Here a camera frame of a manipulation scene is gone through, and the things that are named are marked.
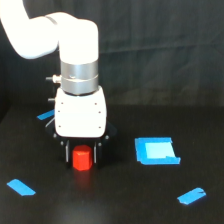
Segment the red block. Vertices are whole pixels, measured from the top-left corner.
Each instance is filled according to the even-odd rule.
[[[79,145],[73,149],[73,167],[79,171],[89,170],[92,166],[92,149]]]

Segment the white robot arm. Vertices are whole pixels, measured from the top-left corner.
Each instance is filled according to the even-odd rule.
[[[98,29],[95,23],[67,13],[29,19],[23,0],[1,0],[2,25],[15,51],[35,59],[54,52],[69,64],[86,64],[98,59]]]
[[[26,59],[54,52],[59,46],[61,83],[55,97],[59,136],[98,138],[105,132],[106,103],[98,86],[98,28],[67,13],[29,19],[23,0],[0,0],[1,22],[15,51]]]

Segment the blue tape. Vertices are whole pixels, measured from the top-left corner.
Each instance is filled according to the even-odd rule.
[[[150,143],[150,142],[155,142],[155,143],[165,143],[165,142],[172,142],[171,138],[139,138],[140,143]]]
[[[54,110],[51,110],[51,111],[49,111],[47,113],[44,113],[44,114],[41,114],[41,115],[37,116],[37,118],[40,119],[40,120],[44,120],[44,119],[46,119],[48,117],[51,117],[51,116],[54,116]]]
[[[188,193],[178,197],[177,199],[180,201],[180,203],[189,205],[190,203],[198,200],[199,198],[202,198],[206,195],[203,189],[201,188],[195,188],[192,191],[189,191]]]
[[[143,159],[141,163],[143,165],[170,165],[170,164],[180,164],[179,157],[166,157],[162,159]]]
[[[148,158],[147,156],[147,152],[148,155],[150,155],[149,148],[147,149],[146,144],[147,143],[153,143],[152,147],[152,152],[153,150],[165,150],[162,153],[151,153],[151,155],[154,158]],[[167,145],[165,147],[160,147],[159,143],[172,143],[171,138],[138,138],[135,139],[135,149],[136,149],[136,156],[137,156],[137,161],[141,162],[144,165],[166,165],[166,164],[180,164],[180,158],[175,157],[175,154],[173,152],[173,148],[172,145],[167,147]]]
[[[27,187],[24,183],[17,179],[10,181],[9,183],[7,183],[7,185],[21,196],[34,195],[36,193],[31,188]]]

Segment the black background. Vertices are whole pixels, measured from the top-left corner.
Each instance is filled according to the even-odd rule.
[[[24,0],[30,18],[63,11],[99,28],[108,104],[224,105],[221,0]],[[11,104],[46,104],[58,54],[25,60],[0,26],[1,91]]]
[[[98,25],[100,85],[118,136],[102,170],[66,170],[47,121],[36,119],[53,108],[45,77],[60,73],[59,55],[21,58],[0,25],[0,222],[223,223],[224,2],[24,4],[30,18],[63,11]],[[137,163],[137,137],[171,137],[181,165]],[[6,186],[15,178],[37,194],[21,198]],[[181,205],[177,197],[196,187],[207,197]]]

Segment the blue paper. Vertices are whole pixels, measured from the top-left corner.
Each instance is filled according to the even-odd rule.
[[[34,195],[36,193],[31,188],[27,187],[24,183],[17,179],[10,181],[9,183],[7,183],[7,185],[21,196]]]
[[[148,159],[175,157],[171,143],[145,143]]]
[[[198,200],[199,198],[202,198],[206,195],[203,189],[201,188],[195,188],[192,191],[189,191],[188,193],[178,197],[177,199],[180,201],[180,203],[189,205],[190,203]]]
[[[171,143],[171,138],[135,139],[137,161],[144,165],[180,164]]]
[[[44,113],[44,114],[41,114],[41,115],[37,116],[37,118],[40,119],[40,120],[44,120],[44,119],[49,118],[51,116],[54,116],[54,110],[51,110],[51,111],[49,111],[47,113]]]

